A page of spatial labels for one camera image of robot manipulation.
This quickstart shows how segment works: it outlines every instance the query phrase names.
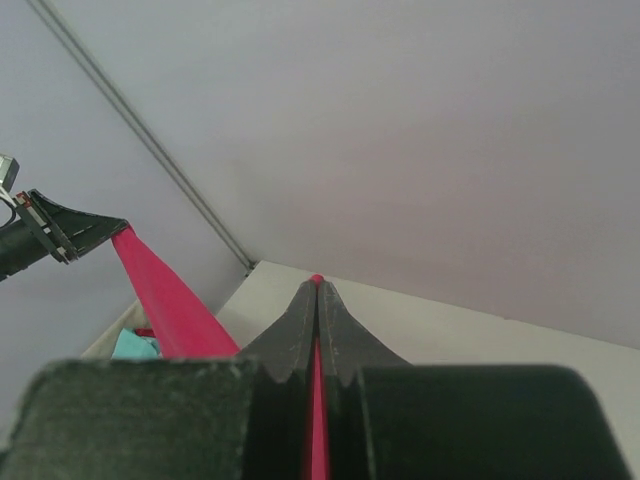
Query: red tip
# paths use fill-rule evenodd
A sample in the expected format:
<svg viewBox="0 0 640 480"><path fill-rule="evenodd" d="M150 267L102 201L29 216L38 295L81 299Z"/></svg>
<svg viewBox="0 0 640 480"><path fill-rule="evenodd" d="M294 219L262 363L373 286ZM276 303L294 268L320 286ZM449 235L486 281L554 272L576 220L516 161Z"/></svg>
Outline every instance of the red tip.
<svg viewBox="0 0 640 480"><path fill-rule="evenodd" d="M311 275L311 278L309 280L312 280L313 283L316 284L316 287L319 287L320 284L324 282L324 277L319 273L316 273L315 275Z"/></svg>

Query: robot end effector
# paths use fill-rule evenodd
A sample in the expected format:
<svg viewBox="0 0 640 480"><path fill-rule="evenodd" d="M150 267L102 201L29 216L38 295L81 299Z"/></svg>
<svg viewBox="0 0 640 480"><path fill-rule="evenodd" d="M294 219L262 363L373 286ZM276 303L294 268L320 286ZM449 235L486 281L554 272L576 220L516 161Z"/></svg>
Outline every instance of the robot end effector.
<svg viewBox="0 0 640 480"><path fill-rule="evenodd" d="M70 263L129 226L121 218L65 208L38 190L12 196L19 168L15 158L0 154L0 200L11 209L0 227L0 281L47 255Z"/></svg>

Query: black plastic part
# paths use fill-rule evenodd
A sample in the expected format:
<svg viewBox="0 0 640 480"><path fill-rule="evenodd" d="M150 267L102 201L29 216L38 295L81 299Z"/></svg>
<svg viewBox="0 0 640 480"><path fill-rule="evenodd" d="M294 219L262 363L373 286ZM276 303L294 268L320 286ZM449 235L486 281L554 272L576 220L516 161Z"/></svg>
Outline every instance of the black plastic part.
<svg viewBox="0 0 640 480"><path fill-rule="evenodd" d="M286 311L238 356L256 356L271 376L285 382L292 373L309 370L314 341L316 285L300 284Z"/></svg>
<svg viewBox="0 0 640 480"><path fill-rule="evenodd" d="M410 365L351 316L331 282L318 288L318 322L325 377L348 385L360 366Z"/></svg>
<svg viewBox="0 0 640 480"><path fill-rule="evenodd" d="M353 416L353 399L346 395L346 386L362 366L412 367L353 318L333 283L327 281L318 288L318 331L332 478L368 478L361 476L366 473L362 471L366 459L355 462L362 453L356 445L364 439L348 434L360 419Z"/></svg>
<svg viewBox="0 0 640 480"><path fill-rule="evenodd" d="M628 479L598 402L551 366L364 368L333 479Z"/></svg>
<svg viewBox="0 0 640 480"><path fill-rule="evenodd" d="M0 281L46 257L47 249L22 220L0 229Z"/></svg>
<svg viewBox="0 0 640 480"><path fill-rule="evenodd" d="M253 431L261 440L251 442L260 449L247 466L251 478L299 479L310 465L315 307L316 286L304 282L282 316L236 355L259 359L268 372L257 390Z"/></svg>
<svg viewBox="0 0 640 480"><path fill-rule="evenodd" d="M28 193L32 208L46 222L40 226L23 206L20 220L0 229L0 281L51 254L59 262L76 260L128 227L120 218L62 207L37 190ZM63 256L58 247L66 251Z"/></svg>
<svg viewBox="0 0 640 480"><path fill-rule="evenodd" d="M27 391L0 479L247 478L258 376L246 360L55 364Z"/></svg>

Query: teal cloth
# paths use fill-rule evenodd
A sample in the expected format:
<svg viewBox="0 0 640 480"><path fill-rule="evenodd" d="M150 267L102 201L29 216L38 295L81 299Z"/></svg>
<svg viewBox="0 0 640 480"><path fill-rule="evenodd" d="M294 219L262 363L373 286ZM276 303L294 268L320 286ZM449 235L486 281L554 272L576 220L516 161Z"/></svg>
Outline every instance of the teal cloth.
<svg viewBox="0 0 640 480"><path fill-rule="evenodd" d="M159 354L155 338L139 337L132 330L125 328L118 336L111 358L158 358Z"/></svg>

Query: white surface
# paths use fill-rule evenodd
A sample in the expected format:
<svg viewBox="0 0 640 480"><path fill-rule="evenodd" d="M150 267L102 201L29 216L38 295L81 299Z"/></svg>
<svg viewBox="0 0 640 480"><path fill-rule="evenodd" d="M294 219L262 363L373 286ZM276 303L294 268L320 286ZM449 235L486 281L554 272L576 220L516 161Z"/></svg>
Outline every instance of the white surface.
<svg viewBox="0 0 640 480"><path fill-rule="evenodd" d="M286 309L310 272L262 262L218 314L246 345ZM416 364L571 367L599 397L629 466L640 473L640 351L464 308L328 278L350 313Z"/></svg>
<svg viewBox="0 0 640 480"><path fill-rule="evenodd" d="M256 258L640 347L640 2L54 0Z"/></svg>
<svg viewBox="0 0 640 480"><path fill-rule="evenodd" d="M22 165L14 191L129 219L219 308L242 267L26 2L0 2L0 46L0 151ZM70 266L46 258L3 281L0 424L37 369L81 354L134 298L110 242Z"/></svg>

